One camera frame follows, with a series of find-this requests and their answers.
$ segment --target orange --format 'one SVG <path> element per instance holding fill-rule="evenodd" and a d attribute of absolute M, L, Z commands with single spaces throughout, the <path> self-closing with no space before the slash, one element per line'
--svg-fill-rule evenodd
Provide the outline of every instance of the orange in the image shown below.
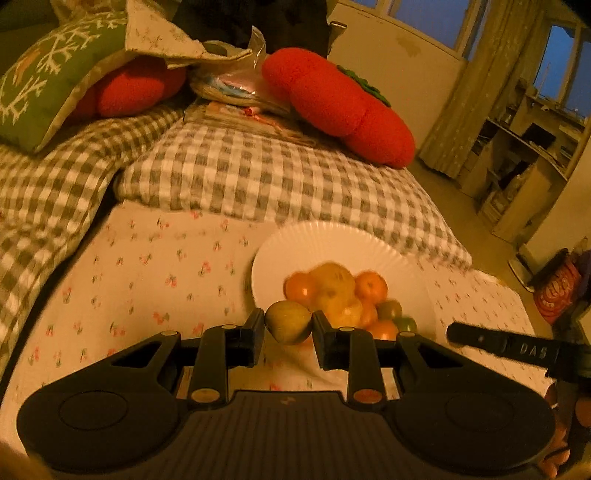
<path fill-rule="evenodd" d="M 309 308 L 317 293 L 316 281 L 309 273 L 296 272 L 283 284 L 283 293 L 287 300 Z"/>
<path fill-rule="evenodd" d="M 388 298 L 388 284 L 376 272 L 362 272 L 355 277 L 355 296 L 376 305 Z"/>
<path fill-rule="evenodd" d="M 368 328 L 378 321 L 378 311 L 375 305 L 368 300 L 362 300 L 363 310 L 361 311 L 361 320 L 359 328 Z"/>
<path fill-rule="evenodd" d="M 396 340 L 396 336 L 398 335 L 396 325 L 389 320 L 376 322 L 367 331 L 374 336 L 375 340 Z"/>

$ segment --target wall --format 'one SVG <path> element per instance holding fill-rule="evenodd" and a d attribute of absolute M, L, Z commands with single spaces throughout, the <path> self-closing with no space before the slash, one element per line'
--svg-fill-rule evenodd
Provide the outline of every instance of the wall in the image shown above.
<path fill-rule="evenodd" d="M 399 25 L 348 5 L 338 4 L 329 18 L 348 26 L 329 59 L 380 89 L 420 148 L 465 60 Z"/>
<path fill-rule="evenodd" d="M 591 239 L 591 143 L 587 144 L 566 187 L 522 253 L 534 269 L 561 248 Z"/>

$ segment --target window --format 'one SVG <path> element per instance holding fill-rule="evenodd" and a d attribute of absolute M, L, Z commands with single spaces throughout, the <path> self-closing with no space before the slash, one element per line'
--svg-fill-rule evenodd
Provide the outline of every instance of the window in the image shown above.
<path fill-rule="evenodd" d="M 540 95 L 558 99 L 560 87 L 569 66 L 570 52 L 574 44 L 574 29 L 553 25 L 546 50 L 534 85 Z"/>
<path fill-rule="evenodd" d="M 552 25 L 534 85 L 565 110 L 591 115 L 591 31 Z"/>
<path fill-rule="evenodd" d="M 489 0 L 349 0 L 412 27 L 460 54 L 468 53 Z"/>
<path fill-rule="evenodd" d="M 390 16 L 455 48 L 470 0 L 402 0 L 394 2 Z"/>
<path fill-rule="evenodd" d="M 484 26 L 486 25 L 486 19 L 488 18 L 488 12 L 491 10 L 492 1 L 488 1 L 486 3 L 486 9 L 482 16 L 480 17 L 480 21 L 478 22 L 478 30 L 476 32 L 476 36 L 472 41 L 472 45 L 468 48 L 468 61 L 472 61 L 474 55 L 476 54 L 476 49 L 478 48 L 478 44 L 480 43 L 480 39 L 482 38 L 482 33 L 484 32 Z"/>
<path fill-rule="evenodd" d="M 566 108 L 578 111 L 583 117 L 591 115 L 591 33 L 585 30 L 580 49 L 579 63 L 574 74 L 570 92 L 566 98 Z"/>
<path fill-rule="evenodd" d="M 356 4 L 363 5 L 364 7 L 375 8 L 378 4 L 378 0 L 353 0 Z"/>

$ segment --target gray and white checkered bedding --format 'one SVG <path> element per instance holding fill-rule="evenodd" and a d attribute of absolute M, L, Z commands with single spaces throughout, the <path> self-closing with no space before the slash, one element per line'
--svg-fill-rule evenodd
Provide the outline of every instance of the gray and white checkered bedding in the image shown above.
<path fill-rule="evenodd" d="M 41 287 L 80 244 L 112 177 L 182 114 L 162 105 L 97 121 L 46 155 L 0 144 L 0 377 Z"/>
<path fill-rule="evenodd" d="M 178 121 L 115 182 L 120 199 L 239 219 L 347 223 L 416 252 L 469 267 L 472 258 L 407 170 L 336 148 L 309 148 Z"/>

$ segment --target floor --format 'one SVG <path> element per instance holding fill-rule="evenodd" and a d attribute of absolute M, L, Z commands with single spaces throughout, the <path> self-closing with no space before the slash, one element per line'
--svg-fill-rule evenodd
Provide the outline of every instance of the floor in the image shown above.
<path fill-rule="evenodd" d="M 415 160 L 408 169 L 431 196 L 457 239 L 472 254 L 474 268 L 500 278 L 516 291 L 536 335 L 551 338 L 550 325 L 538 312 L 532 294 L 521 286 L 507 264 L 515 258 L 513 246 L 488 231 L 476 216 L 474 201 L 444 174 L 430 170 L 420 160 Z"/>

